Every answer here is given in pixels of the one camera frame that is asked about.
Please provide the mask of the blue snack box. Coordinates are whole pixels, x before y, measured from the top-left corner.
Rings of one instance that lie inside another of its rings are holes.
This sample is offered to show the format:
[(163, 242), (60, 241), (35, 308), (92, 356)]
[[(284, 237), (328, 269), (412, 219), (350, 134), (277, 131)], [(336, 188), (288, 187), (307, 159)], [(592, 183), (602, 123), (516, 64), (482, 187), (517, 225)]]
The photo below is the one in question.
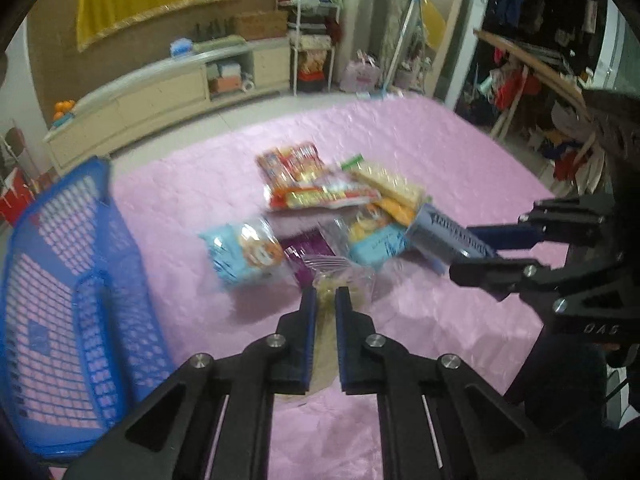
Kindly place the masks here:
[(437, 274), (461, 260), (497, 257), (494, 248), (429, 203), (419, 209), (405, 238)]

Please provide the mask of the clear cracker packet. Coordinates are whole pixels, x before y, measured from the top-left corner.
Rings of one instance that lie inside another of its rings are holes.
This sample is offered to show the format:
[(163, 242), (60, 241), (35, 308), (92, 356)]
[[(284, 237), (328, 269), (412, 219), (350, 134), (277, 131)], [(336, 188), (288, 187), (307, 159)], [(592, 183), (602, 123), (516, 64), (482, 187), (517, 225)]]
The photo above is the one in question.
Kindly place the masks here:
[(370, 266), (360, 266), (339, 256), (306, 257), (305, 263), (314, 271), (312, 286), (318, 292), (323, 307), (333, 306), (337, 289), (349, 289), (355, 309), (370, 304), (375, 289), (376, 272)]

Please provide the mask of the light blue snack packet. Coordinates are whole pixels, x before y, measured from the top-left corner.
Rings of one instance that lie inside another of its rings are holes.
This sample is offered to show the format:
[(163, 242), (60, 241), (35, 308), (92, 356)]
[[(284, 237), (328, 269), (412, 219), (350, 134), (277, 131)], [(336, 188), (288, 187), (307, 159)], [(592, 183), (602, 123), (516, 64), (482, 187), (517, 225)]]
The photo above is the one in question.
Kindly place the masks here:
[(362, 266), (379, 268), (409, 248), (406, 228), (377, 206), (358, 208), (346, 226), (348, 256)]

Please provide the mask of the light blue cookie bag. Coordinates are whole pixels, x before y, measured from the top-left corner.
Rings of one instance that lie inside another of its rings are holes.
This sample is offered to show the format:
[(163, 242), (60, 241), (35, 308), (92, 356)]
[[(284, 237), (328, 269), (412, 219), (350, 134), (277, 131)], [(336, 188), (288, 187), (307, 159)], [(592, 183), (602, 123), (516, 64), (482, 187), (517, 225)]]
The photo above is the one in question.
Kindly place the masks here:
[(264, 217), (216, 226), (198, 238), (224, 287), (283, 278), (288, 270), (284, 250)]

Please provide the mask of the purple snack packet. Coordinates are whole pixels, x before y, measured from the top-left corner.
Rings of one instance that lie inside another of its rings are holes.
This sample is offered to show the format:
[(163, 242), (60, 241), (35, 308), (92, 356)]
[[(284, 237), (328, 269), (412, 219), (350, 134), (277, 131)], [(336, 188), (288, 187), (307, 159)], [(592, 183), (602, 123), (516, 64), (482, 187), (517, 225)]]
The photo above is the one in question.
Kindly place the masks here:
[(319, 229), (280, 238), (279, 242), (300, 288), (311, 285), (314, 280), (314, 271), (306, 265), (306, 257), (334, 255)]

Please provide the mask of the large red silver snack bag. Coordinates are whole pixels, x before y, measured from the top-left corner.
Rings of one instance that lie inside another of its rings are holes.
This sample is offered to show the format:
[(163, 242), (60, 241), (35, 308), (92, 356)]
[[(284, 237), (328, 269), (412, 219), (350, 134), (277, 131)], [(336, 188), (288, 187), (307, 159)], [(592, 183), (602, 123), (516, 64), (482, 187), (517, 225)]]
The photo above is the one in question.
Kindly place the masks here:
[(375, 203), (382, 198), (376, 188), (358, 182), (344, 172), (328, 172), (310, 182), (284, 188), (267, 185), (265, 198), (270, 210), (340, 209)]

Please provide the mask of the yellow snack pouch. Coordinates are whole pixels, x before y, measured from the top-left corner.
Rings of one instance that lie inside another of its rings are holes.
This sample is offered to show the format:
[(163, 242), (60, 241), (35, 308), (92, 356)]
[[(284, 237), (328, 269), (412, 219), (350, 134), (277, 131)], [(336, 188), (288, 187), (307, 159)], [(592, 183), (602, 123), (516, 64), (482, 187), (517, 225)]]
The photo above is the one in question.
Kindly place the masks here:
[(385, 211), (390, 218), (405, 228), (408, 228), (414, 218), (416, 218), (416, 211), (414, 209), (398, 203), (397, 200), (393, 200), (389, 197), (382, 197), (375, 203), (375, 205), (378, 206), (378, 208), (381, 208), (382, 211)]

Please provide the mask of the orange cartoon snack bag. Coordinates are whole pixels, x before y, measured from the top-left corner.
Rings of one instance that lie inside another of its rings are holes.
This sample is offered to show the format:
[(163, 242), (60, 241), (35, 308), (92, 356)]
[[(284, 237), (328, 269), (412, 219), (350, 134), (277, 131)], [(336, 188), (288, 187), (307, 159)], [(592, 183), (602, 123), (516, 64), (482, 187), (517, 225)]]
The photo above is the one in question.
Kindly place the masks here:
[(285, 165), (284, 156), (276, 148), (256, 157), (256, 164), (270, 188), (292, 188), (295, 180)]

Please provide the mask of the blue plastic basket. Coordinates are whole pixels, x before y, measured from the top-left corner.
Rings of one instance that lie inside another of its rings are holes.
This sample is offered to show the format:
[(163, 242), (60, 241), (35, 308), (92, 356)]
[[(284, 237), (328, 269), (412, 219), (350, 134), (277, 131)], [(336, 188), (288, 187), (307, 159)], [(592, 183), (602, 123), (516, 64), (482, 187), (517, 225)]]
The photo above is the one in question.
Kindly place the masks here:
[(79, 456), (175, 369), (141, 252), (90, 158), (29, 205), (1, 282), (1, 406), (42, 460)]

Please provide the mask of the pink quilted tablecloth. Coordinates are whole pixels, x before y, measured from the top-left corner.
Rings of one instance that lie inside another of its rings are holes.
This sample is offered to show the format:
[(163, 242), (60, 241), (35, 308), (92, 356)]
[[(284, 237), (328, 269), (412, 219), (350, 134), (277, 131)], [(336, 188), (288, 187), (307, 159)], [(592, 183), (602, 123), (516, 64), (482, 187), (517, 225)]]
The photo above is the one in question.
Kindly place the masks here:
[(514, 221), (547, 188), (508, 151), (430, 100), (352, 102), (214, 136), (118, 177), (115, 203), (136, 240), (172, 355), (231, 356), (265, 336), (302, 296), (319, 289), (314, 376), (306, 396), (274, 407), (268, 474), (273, 479), (377, 479), (382, 474), (372, 396), (350, 398), (337, 379), (332, 294), (346, 286), (354, 306), (421, 356), (456, 352), (499, 391), (513, 382), (541, 325), (516, 297), (497, 301), (461, 288), (414, 250), (392, 256), (379, 235), (354, 260), (296, 263), (275, 278), (224, 286), (204, 234), (267, 212), (256, 157), (308, 141), (325, 162), (361, 155), (422, 186), (464, 226)]

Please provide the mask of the pink gift bag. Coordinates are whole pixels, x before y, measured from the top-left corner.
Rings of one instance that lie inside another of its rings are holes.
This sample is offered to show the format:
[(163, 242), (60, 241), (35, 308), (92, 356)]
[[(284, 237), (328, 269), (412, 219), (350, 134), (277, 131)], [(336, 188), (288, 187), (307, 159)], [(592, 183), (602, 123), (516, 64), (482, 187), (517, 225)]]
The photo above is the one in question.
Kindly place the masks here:
[(381, 77), (378, 62), (371, 55), (361, 50), (356, 58), (350, 61), (342, 73), (340, 90), (346, 93), (364, 93), (375, 89)]

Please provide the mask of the red chips snack bag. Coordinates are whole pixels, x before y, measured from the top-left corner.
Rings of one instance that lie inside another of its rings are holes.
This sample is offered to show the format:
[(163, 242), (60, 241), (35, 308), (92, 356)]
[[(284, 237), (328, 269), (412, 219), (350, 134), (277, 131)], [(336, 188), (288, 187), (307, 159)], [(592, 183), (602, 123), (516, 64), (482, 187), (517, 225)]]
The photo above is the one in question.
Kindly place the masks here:
[(283, 163), (295, 182), (311, 182), (320, 177), (326, 166), (317, 147), (311, 142), (289, 146), (282, 152)]

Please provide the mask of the red paper bag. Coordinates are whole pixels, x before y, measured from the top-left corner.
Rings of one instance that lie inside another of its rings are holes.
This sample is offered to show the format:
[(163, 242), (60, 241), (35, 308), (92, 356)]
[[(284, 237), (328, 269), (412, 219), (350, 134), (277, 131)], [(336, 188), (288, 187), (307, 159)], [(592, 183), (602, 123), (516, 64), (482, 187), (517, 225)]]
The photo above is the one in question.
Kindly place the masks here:
[(20, 167), (14, 167), (1, 180), (0, 214), (9, 226), (17, 224), (25, 210), (36, 200), (40, 184), (26, 176)]

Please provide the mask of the white metal shelf rack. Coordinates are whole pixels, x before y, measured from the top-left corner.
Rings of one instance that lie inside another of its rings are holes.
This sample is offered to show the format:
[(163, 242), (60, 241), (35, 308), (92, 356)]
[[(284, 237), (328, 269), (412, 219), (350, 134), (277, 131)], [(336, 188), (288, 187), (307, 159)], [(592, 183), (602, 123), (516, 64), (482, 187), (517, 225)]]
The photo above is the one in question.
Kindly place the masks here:
[(331, 91), (343, 0), (276, 0), (276, 9), (288, 14), (294, 96)]

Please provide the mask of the white tape roll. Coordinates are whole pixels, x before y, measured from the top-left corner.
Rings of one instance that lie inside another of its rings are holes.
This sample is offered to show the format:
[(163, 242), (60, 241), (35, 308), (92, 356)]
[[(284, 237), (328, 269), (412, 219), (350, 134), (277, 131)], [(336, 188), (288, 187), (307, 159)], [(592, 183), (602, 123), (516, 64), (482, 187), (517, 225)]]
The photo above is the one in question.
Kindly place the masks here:
[(250, 75), (245, 75), (242, 79), (241, 90), (245, 93), (251, 92), (255, 89), (254, 80)]

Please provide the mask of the pile of oranges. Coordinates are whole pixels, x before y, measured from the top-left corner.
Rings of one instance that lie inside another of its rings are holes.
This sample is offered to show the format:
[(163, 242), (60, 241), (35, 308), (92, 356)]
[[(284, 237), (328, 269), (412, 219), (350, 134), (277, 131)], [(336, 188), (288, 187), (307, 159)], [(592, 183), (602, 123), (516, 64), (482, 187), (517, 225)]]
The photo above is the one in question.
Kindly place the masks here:
[(73, 109), (76, 102), (73, 100), (60, 101), (54, 104), (54, 114), (52, 120), (59, 122), (63, 118), (69, 118), (73, 115)]

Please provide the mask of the orange box in cabinet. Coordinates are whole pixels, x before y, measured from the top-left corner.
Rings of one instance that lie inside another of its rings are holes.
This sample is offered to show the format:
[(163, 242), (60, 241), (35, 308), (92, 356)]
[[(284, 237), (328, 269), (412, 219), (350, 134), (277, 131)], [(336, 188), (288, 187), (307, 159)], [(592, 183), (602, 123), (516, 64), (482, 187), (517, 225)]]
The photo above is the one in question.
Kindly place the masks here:
[(209, 92), (211, 94), (240, 91), (242, 84), (241, 76), (218, 77), (208, 82)]

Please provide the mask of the cardboard box on cabinet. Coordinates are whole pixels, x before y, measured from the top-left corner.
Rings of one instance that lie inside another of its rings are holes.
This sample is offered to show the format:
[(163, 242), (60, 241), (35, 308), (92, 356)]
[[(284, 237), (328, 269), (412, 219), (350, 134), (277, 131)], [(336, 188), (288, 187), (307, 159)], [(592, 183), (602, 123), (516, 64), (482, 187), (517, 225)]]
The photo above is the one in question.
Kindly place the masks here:
[(260, 11), (235, 15), (235, 35), (247, 41), (285, 37), (288, 34), (288, 12)]

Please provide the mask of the long beige TV cabinet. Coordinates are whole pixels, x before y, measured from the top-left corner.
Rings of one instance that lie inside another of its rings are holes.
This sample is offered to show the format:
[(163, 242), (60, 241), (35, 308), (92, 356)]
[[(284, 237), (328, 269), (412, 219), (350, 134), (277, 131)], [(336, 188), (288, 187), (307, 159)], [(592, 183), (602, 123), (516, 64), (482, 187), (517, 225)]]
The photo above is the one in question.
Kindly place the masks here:
[[(214, 67), (238, 63), (250, 75), (251, 92), (211, 94)], [(93, 156), (111, 155), (160, 130), (228, 106), (287, 92), (291, 46), (288, 38), (244, 42), (189, 54), (134, 70), (81, 98), (73, 115), (44, 137), (51, 162), (66, 174)]]

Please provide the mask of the blue lidded container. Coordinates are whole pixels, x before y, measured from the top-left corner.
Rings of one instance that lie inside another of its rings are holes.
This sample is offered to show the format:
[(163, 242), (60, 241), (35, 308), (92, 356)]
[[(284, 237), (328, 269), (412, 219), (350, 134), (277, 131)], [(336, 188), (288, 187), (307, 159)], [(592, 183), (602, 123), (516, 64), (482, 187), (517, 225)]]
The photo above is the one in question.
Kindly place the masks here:
[(193, 41), (189, 38), (179, 38), (169, 46), (169, 53), (172, 58), (190, 54), (193, 50)]

